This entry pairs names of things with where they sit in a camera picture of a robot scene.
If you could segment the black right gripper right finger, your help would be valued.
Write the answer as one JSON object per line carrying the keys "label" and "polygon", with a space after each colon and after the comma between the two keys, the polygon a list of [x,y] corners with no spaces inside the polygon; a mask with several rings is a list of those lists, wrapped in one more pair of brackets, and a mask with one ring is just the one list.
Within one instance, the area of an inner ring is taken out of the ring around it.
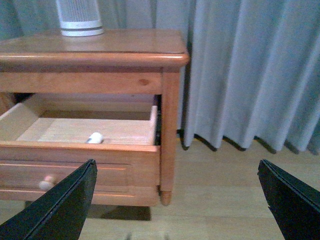
{"label": "black right gripper right finger", "polygon": [[257,175],[284,239],[318,240],[320,192],[266,159]]}

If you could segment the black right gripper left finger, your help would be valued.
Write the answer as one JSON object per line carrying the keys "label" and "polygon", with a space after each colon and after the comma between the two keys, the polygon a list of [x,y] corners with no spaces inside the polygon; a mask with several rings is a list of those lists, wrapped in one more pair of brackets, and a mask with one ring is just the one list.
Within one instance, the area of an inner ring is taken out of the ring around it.
{"label": "black right gripper left finger", "polygon": [[91,206],[97,165],[90,159],[1,224],[2,240],[77,240]]}

